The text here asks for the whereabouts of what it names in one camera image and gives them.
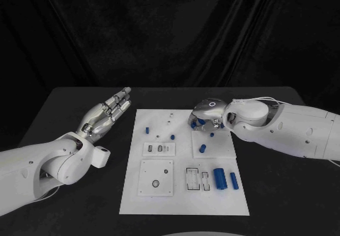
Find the blue cylinder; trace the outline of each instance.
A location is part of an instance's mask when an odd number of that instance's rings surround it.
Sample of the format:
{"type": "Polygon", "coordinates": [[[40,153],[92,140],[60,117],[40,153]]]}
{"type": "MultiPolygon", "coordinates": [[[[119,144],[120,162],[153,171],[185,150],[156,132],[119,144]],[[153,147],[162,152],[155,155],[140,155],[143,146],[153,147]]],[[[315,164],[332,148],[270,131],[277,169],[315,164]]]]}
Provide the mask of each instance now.
{"type": "Polygon", "coordinates": [[[225,189],[227,186],[225,186],[224,170],[223,170],[223,168],[215,168],[213,170],[213,175],[214,175],[215,188],[220,189],[220,190],[225,189]]]}
{"type": "Polygon", "coordinates": [[[233,172],[230,173],[230,178],[231,178],[233,189],[238,189],[238,185],[237,185],[237,181],[236,181],[236,176],[234,176],[233,172]]]}
{"type": "Polygon", "coordinates": [[[195,122],[192,121],[192,122],[191,122],[191,128],[194,128],[194,127],[195,127],[195,122]]]}
{"type": "Polygon", "coordinates": [[[205,122],[204,122],[202,119],[198,119],[198,118],[197,118],[197,121],[198,121],[200,124],[205,124],[205,122]]]}
{"type": "Polygon", "coordinates": [[[200,153],[202,153],[204,152],[204,150],[205,150],[205,145],[204,144],[201,144],[201,146],[200,146],[200,153]]]}

